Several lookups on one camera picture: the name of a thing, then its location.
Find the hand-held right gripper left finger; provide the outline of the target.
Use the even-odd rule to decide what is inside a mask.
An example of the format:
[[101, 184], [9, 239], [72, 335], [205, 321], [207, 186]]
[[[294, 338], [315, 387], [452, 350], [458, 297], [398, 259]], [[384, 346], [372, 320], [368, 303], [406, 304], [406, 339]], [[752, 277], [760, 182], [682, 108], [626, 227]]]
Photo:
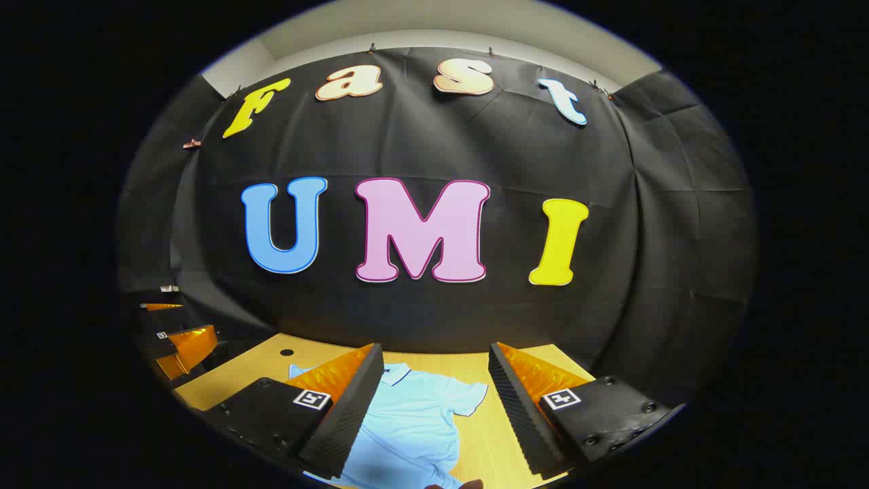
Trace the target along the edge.
[[292, 380], [258, 378], [204, 421], [289, 473], [332, 479], [344, 472], [383, 366], [381, 344], [368, 344]]

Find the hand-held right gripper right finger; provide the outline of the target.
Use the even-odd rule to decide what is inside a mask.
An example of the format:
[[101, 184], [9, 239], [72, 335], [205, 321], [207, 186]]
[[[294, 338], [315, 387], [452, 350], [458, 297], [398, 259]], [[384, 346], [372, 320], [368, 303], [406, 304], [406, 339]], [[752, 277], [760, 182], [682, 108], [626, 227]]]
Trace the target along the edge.
[[500, 342], [490, 344], [488, 371], [525, 461], [541, 476], [598, 471], [685, 408], [616, 376], [584, 380]]

